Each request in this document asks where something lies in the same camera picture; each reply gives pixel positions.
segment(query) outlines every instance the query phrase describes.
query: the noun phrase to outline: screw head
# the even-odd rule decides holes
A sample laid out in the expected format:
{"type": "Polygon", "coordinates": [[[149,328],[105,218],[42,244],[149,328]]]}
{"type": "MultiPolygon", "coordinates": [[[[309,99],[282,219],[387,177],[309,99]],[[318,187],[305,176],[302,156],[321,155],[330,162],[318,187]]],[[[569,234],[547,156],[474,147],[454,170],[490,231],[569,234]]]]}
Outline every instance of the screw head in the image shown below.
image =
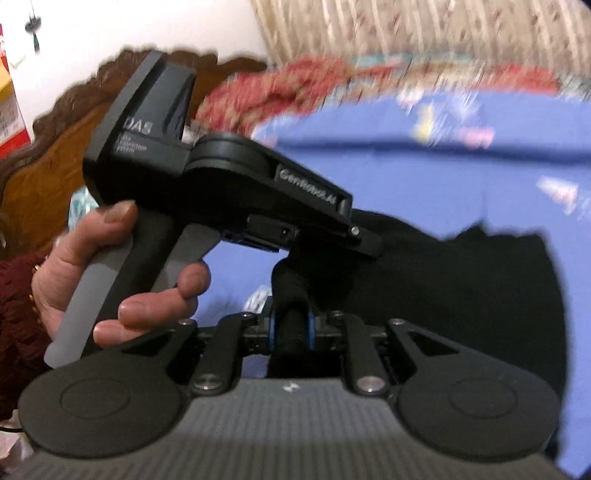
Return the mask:
{"type": "Polygon", "coordinates": [[[356,385],[357,388],[362,392],[371,393],[382,390],[386,386],[386,382],[380,377],[369,375],[367,377],[361,377],[359,380],[357,380],[356,385]]]}
{"type": "Polygon", "coordinates": [[[193,387],[199,390],[215,390],[222,386],[222,379],[215,374],[204,374],[193,382],[193,387]]]}

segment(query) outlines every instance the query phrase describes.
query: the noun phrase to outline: blue bedsheet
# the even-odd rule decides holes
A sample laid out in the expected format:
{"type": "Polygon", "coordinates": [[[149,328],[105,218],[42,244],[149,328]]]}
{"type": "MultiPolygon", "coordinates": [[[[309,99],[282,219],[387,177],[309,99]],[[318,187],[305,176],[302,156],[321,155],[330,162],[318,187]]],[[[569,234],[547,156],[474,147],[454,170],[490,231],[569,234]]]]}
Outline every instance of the blue bedsheet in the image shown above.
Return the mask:
{"type": "MultiPolygon", "coordinates": [[[[491,232],[541,232],[564,289],[569,383],[559,465],[591,462],[591,105],[525,95],[394,98],[284,118],[257,129],[285,155],[353,193],[354,206],[437,236],[483,220],[491,232]]],[[[283,254],[236,245],[206,258],[204,324],[240,310],[283,254]]],[[[250,374],[263,372],[251,360],[250,374]]]]}

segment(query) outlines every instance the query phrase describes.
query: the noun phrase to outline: white wall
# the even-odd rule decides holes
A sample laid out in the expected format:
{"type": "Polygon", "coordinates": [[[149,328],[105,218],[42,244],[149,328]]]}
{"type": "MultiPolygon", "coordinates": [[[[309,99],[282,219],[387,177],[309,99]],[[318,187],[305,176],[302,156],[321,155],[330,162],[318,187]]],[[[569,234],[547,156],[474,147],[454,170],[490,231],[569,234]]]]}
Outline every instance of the white wall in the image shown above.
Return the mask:
{"type": "Polygon", "coordinates": [[[29,0],[1,0],[0,23],[17,98],[27,128],[50,110],[72,83],[87,79],[123,46],[216,50],[219,57],[266,49],[249,0],[33,0],[42,25],[33,38],[24,31],[29,0]]]}

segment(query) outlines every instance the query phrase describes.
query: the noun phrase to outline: dark red knitted sleeve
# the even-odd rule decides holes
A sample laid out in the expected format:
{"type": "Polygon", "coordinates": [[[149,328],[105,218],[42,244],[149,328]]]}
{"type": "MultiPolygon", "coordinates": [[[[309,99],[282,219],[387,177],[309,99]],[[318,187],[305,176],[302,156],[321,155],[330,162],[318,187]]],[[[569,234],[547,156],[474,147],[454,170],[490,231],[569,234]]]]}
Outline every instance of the dark red knitted sleeve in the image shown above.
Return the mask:
{"type": "Polygon", "coordinates": [[[43,257],[29,254],[0,261],[0,420],[9,419],[18,397],[48,370],[43,353],[50,339],[33,311],[33,268],[43,257]]]}

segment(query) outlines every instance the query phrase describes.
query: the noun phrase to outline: wooden headboard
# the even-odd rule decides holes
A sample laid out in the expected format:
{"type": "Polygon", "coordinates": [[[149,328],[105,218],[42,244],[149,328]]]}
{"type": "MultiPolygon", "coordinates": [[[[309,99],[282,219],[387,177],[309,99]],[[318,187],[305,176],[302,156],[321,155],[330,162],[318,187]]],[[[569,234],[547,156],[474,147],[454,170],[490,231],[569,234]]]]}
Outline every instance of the wooden headboard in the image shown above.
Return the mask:
{"type": "MultiPolygon", "coordinates": [[[[124,49],[86,83],[74,85],[51,112],[33,123],[35,141],[0,161],[0,260],[46,254],[67,224],[70,196],[84,185],[82,157],[94,128],[151,49],[124,49]]],[[[174,50],[170,61],[195,69],[187,118],[203,98],[236,72],[261,72],[265,63],[237,57],[218,63],[215,53],[174,50]]]]}

